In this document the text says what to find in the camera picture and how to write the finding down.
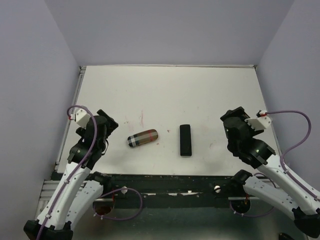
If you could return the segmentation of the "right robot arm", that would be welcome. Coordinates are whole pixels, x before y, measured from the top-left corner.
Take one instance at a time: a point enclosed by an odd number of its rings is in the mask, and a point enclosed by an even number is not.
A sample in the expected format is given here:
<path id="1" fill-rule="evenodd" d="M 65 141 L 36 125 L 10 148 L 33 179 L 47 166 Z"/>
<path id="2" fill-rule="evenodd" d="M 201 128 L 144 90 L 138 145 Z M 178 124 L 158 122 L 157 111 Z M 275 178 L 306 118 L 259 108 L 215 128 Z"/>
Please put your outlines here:
<path id="1" fill-rule="evenodd" d="M 309 185 L 286 163 L 286 151 L 276 154 L 266 142 L 255 137 L 272 124 L 271 111 L 260 110 L 252 118 L 243 107 L 228 110 L 221 116 L 227 138 L 227 149 L 236 158 L 273 181 L 270 186 L 253 174 L 240 170 L 230 183 L 230 191 L 241 196 L 255 196 L 277 208 L 305 235 L 320 236 L 320 192 Z"/>

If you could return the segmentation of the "black glasses case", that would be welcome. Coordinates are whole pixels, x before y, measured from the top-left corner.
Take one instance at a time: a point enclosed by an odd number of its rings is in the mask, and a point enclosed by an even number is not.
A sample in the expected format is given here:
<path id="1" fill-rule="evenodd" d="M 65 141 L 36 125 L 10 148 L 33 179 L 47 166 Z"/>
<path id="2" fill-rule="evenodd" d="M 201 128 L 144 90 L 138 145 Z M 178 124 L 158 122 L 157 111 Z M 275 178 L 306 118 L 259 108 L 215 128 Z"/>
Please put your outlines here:
<path id="1" fill-rule="evenodd" d="M 179 149 L 180 156 L 192 156 L 192 135 L 191 126 L 189 124 L 182 124 L 179 126 Z"/>

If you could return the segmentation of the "plaid glasses case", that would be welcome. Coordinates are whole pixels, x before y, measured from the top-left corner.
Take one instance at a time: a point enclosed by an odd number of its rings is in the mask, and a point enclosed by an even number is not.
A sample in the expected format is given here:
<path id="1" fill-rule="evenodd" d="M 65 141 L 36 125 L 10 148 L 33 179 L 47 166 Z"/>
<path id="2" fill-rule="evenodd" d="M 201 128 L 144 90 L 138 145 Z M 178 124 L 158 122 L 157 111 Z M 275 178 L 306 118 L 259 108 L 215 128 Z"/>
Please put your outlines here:
<path id="1" fill-rule="evenodd" d="M 155 129 L 149 129 L 129 136 L 127 138 L 127 144 L 129 147 L 135 148 L 154 142 L 158 138 L 158 132 Z"/>

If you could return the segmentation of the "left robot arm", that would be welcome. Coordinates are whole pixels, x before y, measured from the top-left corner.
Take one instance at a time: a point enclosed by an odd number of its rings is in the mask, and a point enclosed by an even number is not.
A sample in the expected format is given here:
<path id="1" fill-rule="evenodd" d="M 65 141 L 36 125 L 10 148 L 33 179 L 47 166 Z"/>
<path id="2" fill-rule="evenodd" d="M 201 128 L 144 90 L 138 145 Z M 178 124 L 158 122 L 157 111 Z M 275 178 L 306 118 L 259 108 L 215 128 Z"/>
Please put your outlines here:
<path id="1" fill-rule="evenodd" d="M 118 128 L 118 123 L 102 109 L 93 115 L 86 107 L 75 105 L 75 113 L 68 114 L 78 124 L 79 141 L 70 149 L 63 176 L 45 209 L 35 220 L 28 220 L 24 232 L 30 240 L 70 240 L 74 227 L 85 207 L 98 195 L 107 197 L 111 185 L 104 181 L 91 181 L 93 189 L 78 193 L 98 160 L 106 153 L 108 137 Z"/>

